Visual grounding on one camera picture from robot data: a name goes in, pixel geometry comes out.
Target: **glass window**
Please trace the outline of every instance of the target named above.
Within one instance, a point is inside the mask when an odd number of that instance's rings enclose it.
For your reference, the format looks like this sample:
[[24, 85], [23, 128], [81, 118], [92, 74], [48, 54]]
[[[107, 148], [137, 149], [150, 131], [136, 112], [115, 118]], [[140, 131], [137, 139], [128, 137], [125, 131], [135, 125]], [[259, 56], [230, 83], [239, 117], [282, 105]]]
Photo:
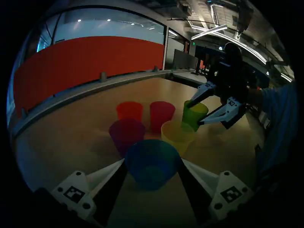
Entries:
[[55, 43], [87, 36], [122, 36], [163, 44], [164, 26], [113, 9], [77, 9], [61, 15]]

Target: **ceiling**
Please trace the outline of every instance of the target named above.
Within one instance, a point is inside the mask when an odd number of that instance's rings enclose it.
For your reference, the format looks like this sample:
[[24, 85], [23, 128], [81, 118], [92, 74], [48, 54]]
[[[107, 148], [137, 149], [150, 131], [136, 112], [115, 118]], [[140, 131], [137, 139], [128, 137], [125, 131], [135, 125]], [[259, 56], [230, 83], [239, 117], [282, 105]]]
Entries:
[[[274, 31], [271, 24], [260, 13], [260, 11], [249, 1], [246, 0], [134, 0], [140, 4], [153, 9], [168, 19], [185, 19], [189, 21], [188, 28], [185, 30], [194, 36], [202, 31], [191, 28], [190, 24], [211, 29], [217, 25], [227, 25], [228, 29], [220, 33], [236, 39], [254, 51], [257, 51], [266, 60], [271, 61], [280, 69], [281, 73], [293, 78], [293, 71], [288, 66], [289, 59], [284, 46]], [[181, 5], [189, 6], [191, 14], [180, 14], [176, 16], [176, 2]], [[198, 38], [200, 40], [214, 40], [215, 43], [222, 44], [218, 37], [206, 35]]]

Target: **orange wall panel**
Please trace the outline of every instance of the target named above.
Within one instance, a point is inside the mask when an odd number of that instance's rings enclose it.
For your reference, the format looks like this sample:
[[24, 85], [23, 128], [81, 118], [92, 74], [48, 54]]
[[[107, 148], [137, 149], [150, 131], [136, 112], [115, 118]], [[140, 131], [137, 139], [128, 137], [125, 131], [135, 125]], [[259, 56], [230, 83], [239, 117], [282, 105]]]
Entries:
[[17, 115], [65, 89], [118, 74], [159, 69], [164, 45], [118, 36], [63, 41], [27, 59], [14, 75]]

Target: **wooden table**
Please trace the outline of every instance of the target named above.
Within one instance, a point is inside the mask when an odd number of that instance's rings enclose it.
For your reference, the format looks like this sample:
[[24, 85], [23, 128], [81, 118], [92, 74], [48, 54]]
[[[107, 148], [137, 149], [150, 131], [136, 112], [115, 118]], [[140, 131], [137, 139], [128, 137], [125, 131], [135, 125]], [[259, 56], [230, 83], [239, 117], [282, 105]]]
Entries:
[[[89, 174], [120, 159], [108, 133], [117, 120], [115, 107], [124, 101], [144, 106], [142, 122], [149, 129], [149, 105], [167, 101], [176, 107], [174, 119], [181, 120], [183, 104], [196, 89], [165, 80], [147, 79], [85, 97], [43, 117], [16, 139], [16, 156], [28, 186], [35, 190], [52, 190], [75, 170]], [[204, 101], [209, 111], [220, 105], [220, 99]], [[146, 133], [145, 138], [160, 138]], [[254, 146], [263, 145], [258, 122], [244, 115], [226, 130], [220, 123], [199, 128], [196, 140], [184, 158], [214, 173], [230, 170], [248, 186], [255, 180]], [[172, 227], [195, 226], [195, 218], [181, 180], [176, 174], [163, 188], [141, 192], [127, 174], [109, 227], [157, 226], [167, 222]]]

